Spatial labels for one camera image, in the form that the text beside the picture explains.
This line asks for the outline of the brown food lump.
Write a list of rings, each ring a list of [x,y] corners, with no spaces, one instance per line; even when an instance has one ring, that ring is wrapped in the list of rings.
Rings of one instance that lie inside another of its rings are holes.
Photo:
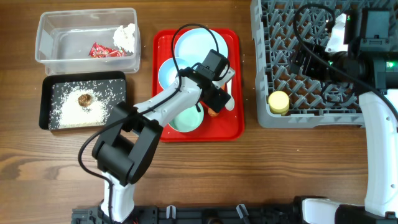
[[[78,104],[81,107],[88,107],[89,105],[91,105],[91,101],[92,101],[92,96],[89,94],[83,94],[81,96],[78,97]]]

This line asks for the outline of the white rice pile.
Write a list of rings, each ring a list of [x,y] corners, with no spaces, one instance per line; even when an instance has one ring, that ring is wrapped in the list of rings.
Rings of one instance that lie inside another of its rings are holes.
[[[78,104],[83,94],[92,96],[91,105]],[[50,97],[49,129],[69,129],[102,126],[112,108],[126,100],[126,81],[123,78],[56,83]]]

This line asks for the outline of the red snack wrapper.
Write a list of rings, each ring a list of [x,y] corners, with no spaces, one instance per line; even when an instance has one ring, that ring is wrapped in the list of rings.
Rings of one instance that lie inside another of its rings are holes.
[[[106,57],[125,57],[127,53],[123,49],[112,49],[94,43],[91,47],[89,54],[91,58],[106,58]]]

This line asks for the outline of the grey dishwasher rack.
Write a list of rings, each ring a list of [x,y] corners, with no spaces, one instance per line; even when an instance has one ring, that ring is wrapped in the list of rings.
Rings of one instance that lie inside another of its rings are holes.
[[[321,125],[364,127],[353,85],[332,85],[311,79],[299,72],[290,73],[288,59],[299,42],[292,28],[296,10],[308,3],[322,4],[335,15],[365,7],[390,10],[389,35],[397,51],[397,1],[260,1],[251,2],[251,29],[256,50],[257,120],[263,128],[314,128]],[[323,9],[305,9],[298,16],[298,31],[304,41],[326,47],[329,35],[326,22],[331,19]],[[288,94],[286,115],[270,111],[268,96],[275,91]]]

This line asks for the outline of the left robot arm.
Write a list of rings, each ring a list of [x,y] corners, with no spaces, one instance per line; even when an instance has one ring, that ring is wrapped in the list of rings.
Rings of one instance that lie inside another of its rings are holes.
[[[149,168],[161,134],[176,116],[203,102],[219,112],[230,99],[221,86],[232,78],[228,59],[215,50],[202,63],[179,68],[175,81],[153,98],[118,103],[96,133],[92,156],[105,181],[101,211],[108,223],[122,223],[134,209],[134,187]]]

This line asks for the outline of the white plastic spoon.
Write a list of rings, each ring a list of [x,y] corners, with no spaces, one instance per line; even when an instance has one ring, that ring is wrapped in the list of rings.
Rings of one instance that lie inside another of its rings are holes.
[[[233,94],[232,94],[232,80],[230,80],[226,83],[226,87],[227,87],[227,94],[230,96],[230,99],[225,104],[225,108],[228,111],[232,111],[234,109],[234,98],[233,98]]]

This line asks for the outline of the red serving tray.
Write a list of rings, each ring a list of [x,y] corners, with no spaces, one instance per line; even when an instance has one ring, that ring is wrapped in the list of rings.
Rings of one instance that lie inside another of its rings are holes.
[[[166,126],[160,138],[162,142],[231,141],[240,137],[244,131],[239,38],[231,29],[216,28],[215,32],[219,33],[225,40],[228,47],[228,60],[231,63],[230,69],[235,71],[235,76],[232,79],[234,109],[231,111],[223,109],[218,116],[212,117],[208,114],[208,108],[204,106],[204,120],[198,129],[189,133],[181,133],[170,126]],[[152,96],[162,91],[158,79],[158,71],[161,64],[172,56],[170,44],[174,33],[174,29],[165,29],[156,33],[154,37]]]

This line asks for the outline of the white napkin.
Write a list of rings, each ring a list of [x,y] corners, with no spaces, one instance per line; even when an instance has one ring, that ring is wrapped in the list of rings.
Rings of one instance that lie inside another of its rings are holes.
[[[123,49],[129,53],[135,52],[135,41],[134,33],[136,31],[135,24],[130,23],[126,27],[119,26],[113,35],[114,45],[119,49]]]

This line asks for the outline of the light blue bowl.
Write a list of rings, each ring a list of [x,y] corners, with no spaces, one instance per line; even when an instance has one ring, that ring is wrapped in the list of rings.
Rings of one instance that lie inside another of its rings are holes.
[[[177,69],[173,58],[167,59],[159,68],[158,82],[161,88],[167,89],[176,79]]]

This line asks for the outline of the green bowl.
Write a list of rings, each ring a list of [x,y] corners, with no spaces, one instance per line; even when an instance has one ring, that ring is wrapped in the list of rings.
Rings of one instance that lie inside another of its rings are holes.
[[[181,133],[189,133],[196,130],[203,122],[204,109],[201,104],[192,106],[180,114],[178,114],[171,122],[169,126]]]

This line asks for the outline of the yellow cup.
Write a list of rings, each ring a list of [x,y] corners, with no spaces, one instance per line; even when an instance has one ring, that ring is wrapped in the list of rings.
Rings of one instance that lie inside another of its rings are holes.
[[[290,98],[284,91],[275,91],[268,97],[270,111],[273,114],[285,115],[290,106]]]

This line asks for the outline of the clear plastic bin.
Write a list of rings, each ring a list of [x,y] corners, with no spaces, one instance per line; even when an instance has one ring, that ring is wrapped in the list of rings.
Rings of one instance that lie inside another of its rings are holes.
[[[114,33],[134,25],[134,51],[124,57],[93,58],[94,44],[116,49]],[[47,75],[122,71],[136,73],[141,62],[141,40],[137,12],[131,7],[52,11],[41,15],[35,60],[45,65]]]

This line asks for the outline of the orange carrot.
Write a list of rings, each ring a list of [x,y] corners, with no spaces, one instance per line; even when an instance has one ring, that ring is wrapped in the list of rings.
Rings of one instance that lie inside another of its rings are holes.
[[[225,90],[225,86],[226,86],[226,85],[223,84],[223,85],[221,86],[221,89],[222,89],[222,90]],[[212,117],[215,117],[215,116],[218,116],[218,115],[219,115],[219,113],[213,111],[211,108],[208,108],[208,114],[209,114],[210,116],[212,116]]]

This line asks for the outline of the light blue plate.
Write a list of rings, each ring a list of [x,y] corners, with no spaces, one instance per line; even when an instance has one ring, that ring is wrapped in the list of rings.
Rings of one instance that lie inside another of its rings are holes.
[[[222,36],[211,30],[210,34],[204,28],[196,28],[182,34],[175,44],[175,56],[187,62],[189,67],[202,63],[210,50],[218,50],[224,57],[228,57],[228,46]]]

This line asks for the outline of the black tray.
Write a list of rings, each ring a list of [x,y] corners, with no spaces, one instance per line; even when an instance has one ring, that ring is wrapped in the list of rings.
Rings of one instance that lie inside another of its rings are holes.
[[[50,112],[50,97],[52,85],[56,83],[72,82],[72,81],[88,81],[88,80],[108,80],[123,78],[126,81],[126,76],[123,72],[94,72],[94,73],[77,73],[69,75],[51,75],[43,80],[42,96],[40,103],[39,126],[41,129],[49,129],[49,112]]]

